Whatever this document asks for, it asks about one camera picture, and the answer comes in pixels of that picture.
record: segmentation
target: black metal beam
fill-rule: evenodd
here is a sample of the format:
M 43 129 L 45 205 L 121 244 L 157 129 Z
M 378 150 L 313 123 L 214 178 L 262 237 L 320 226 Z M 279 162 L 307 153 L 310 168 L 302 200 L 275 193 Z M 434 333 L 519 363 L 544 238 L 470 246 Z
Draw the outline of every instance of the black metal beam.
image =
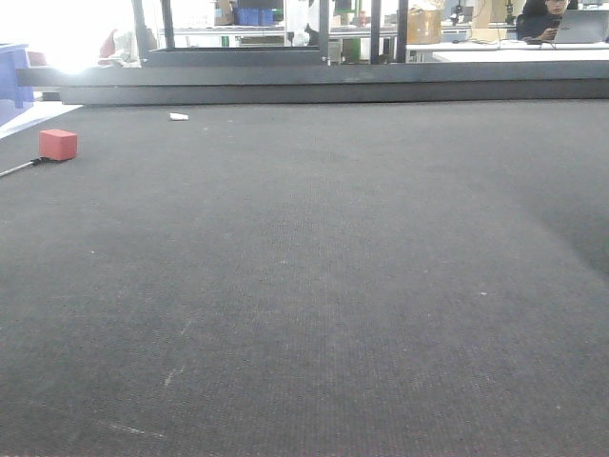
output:
M 472 62 L 332 67 L 202 67 L 88 69 L 65 73 L 51 68 L 17 71 L 21 86 L 324 86 L 353 84 L 601 80 L 609 84 L 609 61 Z
M 372 0 L 370 14 L 370 64 L 379 63 L 379 40 L 381 39 L 381 0 Z
M 175 49 L 175 36 L 173 34 L 173 14 L 171 13 L 171 0 L 161 0 L 163 12 L 163 27 L 165 28 L 165 45 L 168 50 Z
M 140 60 L 146 62 L 150 48 L 148 45 L 148 33 L 144 18 L 144 7 L 142 6 L 142 0 L 131 0 L 131 5 L 133 6 L 137 50 L 140 55 Z
M 396 62 L 406 61 L 406 35 L 408 34 L 408 0 L 398 2 L 398 37 L 396 38 Z
M 65 104 L 205 105 L 609 98 L 609 81 L 461 81 L 323 86 L 65 87 Z

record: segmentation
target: person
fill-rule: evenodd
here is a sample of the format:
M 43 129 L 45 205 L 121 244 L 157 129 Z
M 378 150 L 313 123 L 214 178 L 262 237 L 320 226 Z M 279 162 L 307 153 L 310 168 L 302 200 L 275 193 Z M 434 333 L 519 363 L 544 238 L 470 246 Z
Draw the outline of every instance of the person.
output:
M 517 26 L 519 40 L 552 42 L 556 37 L 562 15 L 567 9 L 576 10 L 577 0 L 528 0 Z

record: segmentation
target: blue container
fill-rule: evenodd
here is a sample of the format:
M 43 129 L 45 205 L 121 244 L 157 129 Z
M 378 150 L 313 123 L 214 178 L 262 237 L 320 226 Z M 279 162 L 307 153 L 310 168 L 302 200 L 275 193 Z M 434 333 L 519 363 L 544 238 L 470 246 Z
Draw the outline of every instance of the blue container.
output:
M 237 24 L 240 26 L 272 26 L 273 10 L 259 8 L 238 8 Z
M 272 9 L 263 9 L 260 10 L 259 14 L 260 18 L 260 26 L 272 26 L 273 25 L 273 10 Z
M 0 125 L 33 106 L 32 88 L 17 84 L 17 69 L 29 67 L 27 46 L 0 44 Z

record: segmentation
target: red block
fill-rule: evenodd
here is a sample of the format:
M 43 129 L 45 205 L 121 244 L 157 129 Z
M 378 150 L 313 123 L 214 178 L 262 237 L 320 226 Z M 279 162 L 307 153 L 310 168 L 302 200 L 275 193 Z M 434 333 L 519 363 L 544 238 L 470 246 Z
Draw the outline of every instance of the red block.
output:
M 40 156 L 50 160 L 76 157 L 78 135 L 64 130 L 40 130 Z

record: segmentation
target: metal frame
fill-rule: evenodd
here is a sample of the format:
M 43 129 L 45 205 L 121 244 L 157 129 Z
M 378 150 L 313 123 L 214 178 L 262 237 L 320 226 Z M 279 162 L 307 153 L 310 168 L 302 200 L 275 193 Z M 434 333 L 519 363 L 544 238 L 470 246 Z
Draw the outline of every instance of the metal frame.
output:
M 180 49 L 175 46 L 171 0 L 161 0 L 167 47 L 162 50 L 147 48 L 146 18 L 142 0 L 131 0 L 135 16 L 138 50 L 143 67 L 203 67 L 203 66 L 294 66 L 327 65 L 328 55 L 328 0 L 320 0 L 320 30 L 317 47 L 260 47 Z
M 19 70 L 66 104 L 199 105 L 609 98 L 609 61 Z

